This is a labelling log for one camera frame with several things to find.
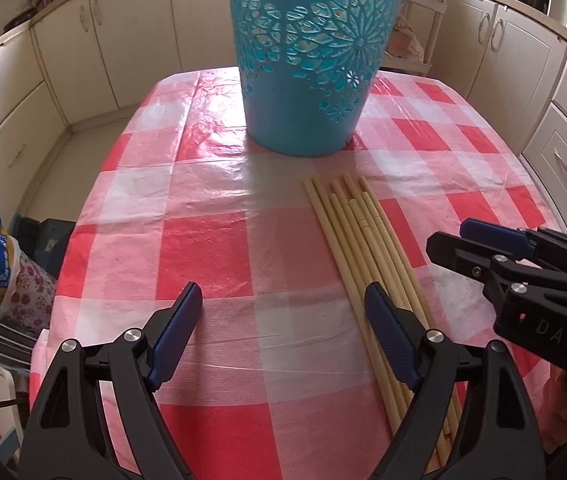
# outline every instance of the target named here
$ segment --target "pink checkered tablecloth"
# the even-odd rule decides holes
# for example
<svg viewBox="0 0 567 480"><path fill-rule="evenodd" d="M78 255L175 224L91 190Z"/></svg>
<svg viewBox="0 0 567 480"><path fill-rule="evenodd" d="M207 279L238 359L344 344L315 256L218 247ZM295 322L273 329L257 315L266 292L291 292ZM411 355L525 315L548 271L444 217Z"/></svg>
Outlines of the pink checkered tablecloth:
<svg viewBox="0 0 567 480"><path fill-rule="evenodd" d="M379 73L352 142L323 158L246 137L236 68L171 76L115 144L86 200L33 354L32 396L60 343L109 342L170 306L189 280L204 314L156 394L199 480L363 480L390 441L345 290L302 180L366 176L439 328L486 344L481 285L431 264L426 238L475 217L557 228L502 139L441 82ZM533 401L547 363L513 348ZM136 470L102 387L120 463Z"/></svg>

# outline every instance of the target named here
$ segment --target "chopstick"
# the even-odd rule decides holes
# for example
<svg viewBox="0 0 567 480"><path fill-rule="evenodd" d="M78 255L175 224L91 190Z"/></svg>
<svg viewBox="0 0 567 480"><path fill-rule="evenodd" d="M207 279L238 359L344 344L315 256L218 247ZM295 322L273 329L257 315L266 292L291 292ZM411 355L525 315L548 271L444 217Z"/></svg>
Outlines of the chopstick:
<svg viewBox="0 0 567 480"><path fill-rule="evenodd" d="M388 423L396 433L413 394L394 376L366 319L365 288L373 281L379 282L395 305L414 312L427 330L435 323L407 255L371 186L361 177L363 191L359 190L349 173L343 173L342 179L352 195L350 200L337 179L331 182L334 193L330 195L318 176L304 181L304 186L337 263L381 391ZM450 434L454 440L460 416L455 389L427 472L446 464L450 445L444 435Z"/></svg>

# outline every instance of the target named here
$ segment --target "blue gripper pad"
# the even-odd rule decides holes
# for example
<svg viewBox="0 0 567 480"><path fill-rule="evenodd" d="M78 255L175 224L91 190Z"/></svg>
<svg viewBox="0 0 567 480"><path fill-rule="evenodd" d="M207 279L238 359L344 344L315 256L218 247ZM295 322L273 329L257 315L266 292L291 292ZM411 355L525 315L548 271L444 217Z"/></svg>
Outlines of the blue gripper pad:
<svg viewBox="0 0 567 480"><path fill-rule="evenodd" d="M534 245L528 241L525 232L508 227L468 218L461 222L459 236L509 253L515 260L534 257Z"/></svg>
<svg viewBox="0 0 567 480"><path fill-rule="evenodd" d="M395 377L412 391L417 391L423 380L417 370L417 348L385 298L371 286L366 289L365 312Z"/></svg>
<svg viewBox="0 0 567 480"><path fill-rule="evenodd" d="M153 392L175 373L190 335L202 312L201 289L194 286L183 298L154 349L153 367L148 384Z"/></svg>

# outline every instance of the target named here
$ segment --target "blue plastic basket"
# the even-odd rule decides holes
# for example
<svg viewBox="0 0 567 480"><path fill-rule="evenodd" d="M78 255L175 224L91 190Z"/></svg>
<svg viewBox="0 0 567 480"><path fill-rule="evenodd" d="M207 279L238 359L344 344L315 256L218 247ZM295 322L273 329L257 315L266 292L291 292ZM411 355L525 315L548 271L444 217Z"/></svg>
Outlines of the blue plastic basket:
<svg viewBox="0 0 567 480"><path fill-rule="evenodd" d="M348 142L401 0L230 0L248 134L284 155Z"/></svg>

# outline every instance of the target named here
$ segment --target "drawer handle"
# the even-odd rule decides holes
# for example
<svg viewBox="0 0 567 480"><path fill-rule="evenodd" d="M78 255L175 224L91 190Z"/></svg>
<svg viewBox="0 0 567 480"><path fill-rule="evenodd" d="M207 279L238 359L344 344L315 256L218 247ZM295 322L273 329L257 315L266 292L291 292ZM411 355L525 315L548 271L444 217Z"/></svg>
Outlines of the drawer handle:
<svg viewBox="0 0 567 480"><path fill-rule="evenodd" d="M566 174L567 174L567 164L566 164L566 161L561 158L561 155L559 155L559 152L557 151L556 148L555 148L555 157L556 157L557 160L559 161L559 164L561 165L561 168L563 168L563 170L564 170L564 171L566 172Z"/></svg>
<svg viewBox="0 0 567 480"><path fill-rule="evenodd" d="M499 45L495 46L495 35L497 33L497 27L501 25L501 40L499 40ZM495 28L492 29L492 34L490 35L490 49L493 52L496 52L501 48L501 44L503 43L503 37L505 36L505 25L503 24L503 20L499 18L495 24Z"/></svg>
<svg viewBox="0 0 567 480"><path fill-rule="evenodd" d="M88 25L88 20L86 19L86 7L84 7L83 5L80 6L80 23L84 32L87 32L90 29L90 26Z"/></svg>
<svg viewBox="0 0 567 480"><path fill-rule="evenodd" d="M101 27L101 7L97 0L92 0L92 15L95 17L97 25Z"/></svg>
<svg viewBox="0 0 567 480"><path fill-rule="evenodd" d="M15 153L15 156L12 158L12 160L10 161L10 164L8 165L9 168L11 168L12 165L17 161L17 159L19 158L19 155L21 155L21 152L23 152L25 148L26 148L25 144L22 144L19 147L19 149L17 150L17 153Z"/></svg>
<svg viewBox="0 0 567 480"><path fill-rule="evenodd" d="M490 14L486 13L484 14L483 18L481 18L481 21L479 22L479 32L477 33L477 36L479 37L479 44L481 43L481 31L483 30L483 24L486 21L487 18L487 22L490 23Z"/></svg>

